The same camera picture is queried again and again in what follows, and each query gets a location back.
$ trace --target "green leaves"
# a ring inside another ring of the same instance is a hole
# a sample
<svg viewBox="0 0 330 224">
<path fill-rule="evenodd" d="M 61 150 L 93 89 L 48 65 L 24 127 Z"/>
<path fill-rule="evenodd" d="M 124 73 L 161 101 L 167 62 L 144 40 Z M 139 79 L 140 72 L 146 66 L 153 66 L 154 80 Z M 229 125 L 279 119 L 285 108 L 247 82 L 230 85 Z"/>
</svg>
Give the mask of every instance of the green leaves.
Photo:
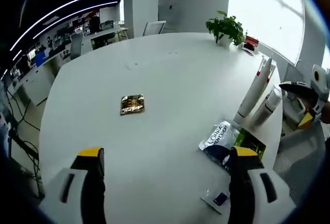
<svg viewBox="0 0 330 224">
<path fill-rule="evenodd" d="M 216 43 L 226 34 L 233 39 L 234 45 L 240 45 L 244 41 L 242 24 L 235 21 L 235 16 L 228 17 L 224 11 L 217 13 L 224 15 L 223 19 L 209 19 L 205 23 L 210 34 L 214 35 Z"/>
</svg>

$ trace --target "potted plant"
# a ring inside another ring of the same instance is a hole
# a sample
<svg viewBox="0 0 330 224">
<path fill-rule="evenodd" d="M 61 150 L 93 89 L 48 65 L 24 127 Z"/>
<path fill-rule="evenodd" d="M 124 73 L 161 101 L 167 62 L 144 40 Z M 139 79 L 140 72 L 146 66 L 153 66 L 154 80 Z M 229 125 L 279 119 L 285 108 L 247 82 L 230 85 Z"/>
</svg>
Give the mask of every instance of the potted plant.
<svg viewBox="0 0 330 224">
<path fill-rule="evenodd" d="M 222 14 L 223 19 L 214 18 L 206 22 L 206 27 L 214 35 L 216 44 L 229 47 L 234 41 L 234 45 L 240 45 L 244 41 L 242 24 L 235 21 L 235 16 L 228 17 L 224 11 L 217 13 Z"/>
</svg>

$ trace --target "white flower pot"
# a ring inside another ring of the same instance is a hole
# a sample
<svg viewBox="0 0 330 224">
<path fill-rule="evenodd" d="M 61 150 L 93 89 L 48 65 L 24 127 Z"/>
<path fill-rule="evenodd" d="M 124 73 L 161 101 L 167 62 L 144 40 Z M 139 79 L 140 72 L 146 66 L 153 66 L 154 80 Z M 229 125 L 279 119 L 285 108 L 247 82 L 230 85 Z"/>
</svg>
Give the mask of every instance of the white flower pot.
<svg viewBox="0 0 330 224">
<path fill-rule="evenodd" d="M 218 40 L 218 45 L 229 48 L 229 45 L 232 41 L 233 40 L 229 38 L 229 35 L 224 35 L 221 39 Z"/>
</svg>

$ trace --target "gold snack packet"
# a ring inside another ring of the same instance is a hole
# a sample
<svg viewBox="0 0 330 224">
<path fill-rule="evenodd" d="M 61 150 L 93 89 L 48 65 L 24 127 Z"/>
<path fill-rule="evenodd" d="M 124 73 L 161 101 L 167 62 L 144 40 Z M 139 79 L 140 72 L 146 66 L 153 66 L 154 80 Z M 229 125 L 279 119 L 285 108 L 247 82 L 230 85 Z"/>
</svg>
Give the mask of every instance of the gold snack packet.
<svg viewBox="0 0 330 224">
<path fill-rule="evenodd" d="M 122 97 L 120 115 L 138 113 L 142 111 L 144 111 L 143 94 Z"/>
</svg>

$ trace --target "white bottle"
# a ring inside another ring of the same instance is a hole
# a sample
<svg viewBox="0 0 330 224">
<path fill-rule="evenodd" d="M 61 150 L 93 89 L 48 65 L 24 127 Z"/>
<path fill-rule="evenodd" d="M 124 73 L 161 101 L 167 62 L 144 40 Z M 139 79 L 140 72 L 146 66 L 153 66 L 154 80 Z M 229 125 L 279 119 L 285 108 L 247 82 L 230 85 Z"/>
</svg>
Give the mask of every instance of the white bottle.
<svg viewBox="0 0 330 224">
<path fill-rule="evenodd" d="M 272 65 L 272 57 L 270 57 L 265 65 L 262 67 L 261 71 L 258 70 L 256 77 L 254 78 L 243 102 L 241 103 L 237 114 L 241 117 L 246 117 L 253 109 L 253 107 L 258 102 L 261 94 L 265 89 L 265 84 L 267 83 L 267 78 L 270 75 L 270 68 Z"/>
<path fill-rule="evenodd" d="M 282 91 L 276 87 L 272 89 L 272 91 L 265 97 L 256 113 L 251 119 L 251 125 L 261 126 L 271 114 L 273 114 L 274 110 L 278 106 L 282 99 Z"/>
</svg>

